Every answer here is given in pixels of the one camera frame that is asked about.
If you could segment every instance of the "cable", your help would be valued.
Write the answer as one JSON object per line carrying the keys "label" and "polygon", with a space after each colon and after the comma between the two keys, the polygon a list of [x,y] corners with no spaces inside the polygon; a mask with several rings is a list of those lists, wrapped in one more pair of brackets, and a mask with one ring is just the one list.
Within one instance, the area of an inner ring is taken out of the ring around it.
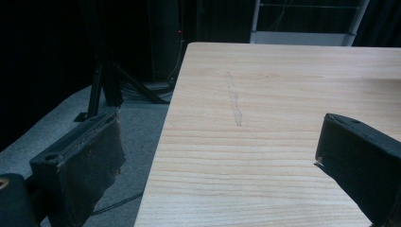
{"label": "cable", "polygon": [[[148,87],[148,89],[150,89],[150,91],[153,92],[154,94],[163,94],[163,93],[170,92],[172,90],[168,84],[166,86],[165,85],[162,86],[162,84],[160,84],[160,83],[159,84],[154,83],[154,84],[149,84],[149,85],[144,83],[144,85],[146,87]],[[121,89],[136,91],[136,87],[127,81],[122,81],[120,83],[120,86],[121,86]]]}
{"label": "cable", "polygon": [[124,69],[122,69],[118,64],[113,63],[115,71],[124,79],[126,79],[131,85],[133,85],[140,94],[147,97],[152,103],[155,104],[169,104],[170,102],[162,100],[155,94],[151,92],[151,90],[143,85],[141,82],[137,81],[135,78],[132,78]]}
{"label": "cable", "polygon": [[118,206],[121,206],[121,205],[123,205],[123,204],[125,204],[125,203],[127,203],[127,202],[129,202],[129,201],[134,201],[134,200],[136,200],[136,199],[142,197],[143,195],[144,195],[144,192],[140,192],[140,193],[138,193],[138,194],[136,194],[136,195],[134,195],[134,196],[131,196],[131,197],[126,198],[126,199],[124,199],[124,200],[122,200],[122,201],[119,201],[119,202],[117,202],[117,203],[115,203],[115,204],[113,204],[113,205],[110,205],[110,206],[107,206],[107,207],[105,207],[105,208],[96,210],[96,211],[94,211],[94,212],[91,214],[91,216],[100,215],[101,213],[104,213],[104,212],[113,210],[114,208],[117,208]]}
{"label": "cable", "polygon": [[283,9],[281,11],[280,16],[277,17],[277,19],[275,19],[275,21],[273,22],[273,24],[271,24],[271,26],[269,27],[268,31],[270,31],[274,26],[275,26],[275,31],[277,31],[278,27],[281,24],[281,21],[283,19],[284,14],[286,13],[286,9],[289,7],[289,5],[291,5],[293,2],[293,0],[289,1],[289,3],[286,2],[283,5]]}
{"label": "cable", "polygon": [[180,47],[179,47],[179,52],[178,52],[178,58],[177,58],[177,61],[176,61],[176,64],[175,64],[173,70],[171,70],[170,74],[165,79],[166,82],[168,82],[171,79],[171,77],[173,76],[174,72],[177,70],[177,68],[180,64],[180,61],[181,61],[181,52],[183,50],[183,43],[185,42],[185,40],[183,39],[183,16],[184,16],[183,12],[184,12],[184,3],[183,3],[183,1],[181,1],[181,18],[180,18],[181,19],[181,21],[180,21],[181,33],[180,33]]}

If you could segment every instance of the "pencil mark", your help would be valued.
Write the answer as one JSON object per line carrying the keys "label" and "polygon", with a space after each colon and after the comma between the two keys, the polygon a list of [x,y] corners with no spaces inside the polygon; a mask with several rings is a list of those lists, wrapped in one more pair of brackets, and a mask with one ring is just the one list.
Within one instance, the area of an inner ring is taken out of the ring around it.
{"label": "pencil mark", "polygon": [[230,72],[226,74],[226,82],[236,125],[242,127],[242,112],[238,107],[238,93],[235,91],[235,84]]}

